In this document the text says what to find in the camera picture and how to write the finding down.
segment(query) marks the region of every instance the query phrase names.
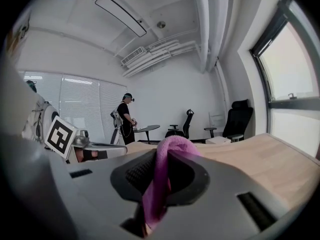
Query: office chair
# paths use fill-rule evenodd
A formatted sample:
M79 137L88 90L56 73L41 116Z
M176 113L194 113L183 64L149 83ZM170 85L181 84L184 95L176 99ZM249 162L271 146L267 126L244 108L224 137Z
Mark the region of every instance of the office chair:
M253 111L254 109L248 105L248 99L232 103L232 109L228 112L228 119L222 136L232 142L242 141ZM211 138L215 137L214 130L216 129L215 127L204 128L205 131L210 131Z
M172 126L173 129L168 129L168 132L166 133L165 137L169 137L172 135L178 135L178 136L182 136L182 137L189 139L189 127L190 127L191 119L194 116L194 112L191 109L189 109L186 112L186 114L188 117L186 118L186 121L182 127L183 131L180 131L179 129L177 129L177 126L178 126L177 124L170 124L170 126Z

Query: ceiling light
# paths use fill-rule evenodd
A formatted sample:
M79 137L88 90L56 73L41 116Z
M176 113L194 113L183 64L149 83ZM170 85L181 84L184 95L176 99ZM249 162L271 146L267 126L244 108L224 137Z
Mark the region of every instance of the ceiling light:
M79 84L86 84L86 85L91 85L92 84L92 82L69 79L69 78L65 78L64 80L68 81L68 82L79 83Z
M27 79L27 80L42 79L42 76L25 75L24 79Z
M136 33L138 37L142 37L147 33L146 30L139 24L139 22L115 1L96 0L95 4L116 17L119 21Z
M156 26L159 28L159 29L163 29L165 26L166 26L166 23L164 21L159 21Z

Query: desk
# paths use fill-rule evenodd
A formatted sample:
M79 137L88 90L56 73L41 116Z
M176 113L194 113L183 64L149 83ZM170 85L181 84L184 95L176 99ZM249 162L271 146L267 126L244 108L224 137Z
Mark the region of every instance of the desk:
M155 129L158 129L160 128L160 125L148 125L147 128L143 128L141 130L133 130L134 133L143 133L145 132L146 134L146 138L148 139L148 144L150 144L150 140L149 140L149 131L152 131L152 130L155 130Z
M320 179L320 161L270 135L224 144L195 144L208 159L239 168L294 208L308 200ZM127 154L155 149L133 142Z

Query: round table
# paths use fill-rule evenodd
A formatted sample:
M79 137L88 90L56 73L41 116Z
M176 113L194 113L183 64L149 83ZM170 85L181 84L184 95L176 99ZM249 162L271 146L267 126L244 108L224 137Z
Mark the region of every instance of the round table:
M148 144L150 144L150 140L149 140L149 131L152 131L152 130L155 130L155 129L158 129L160 127L160 125L148 125L147 128L143 128L141 130L133 130L134 133L143 133L145 132L146 134L146 138L148 139Z

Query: window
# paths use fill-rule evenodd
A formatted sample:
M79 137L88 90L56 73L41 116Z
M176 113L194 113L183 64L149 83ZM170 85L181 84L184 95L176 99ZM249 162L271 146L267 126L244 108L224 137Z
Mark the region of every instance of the window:
M23 80L31 80L35 82L37 93L59 112L59 95L62 80L61 74L26 71Z
M315 157L320 139L320 41L295 1L280 1L250 51L267 104L267 132Z
M87 129L91 140L105 142L100 114L99 81L64 75L60 116L77 128Z
M75 75L21 71L24 81L36 82L37 93L50 102L62 119L85 128L92 142L110 143L114 132L111 112L127 88Z
M259 54L259 59L265 70L273 101L319 96L310 56L289 22L268 48Z

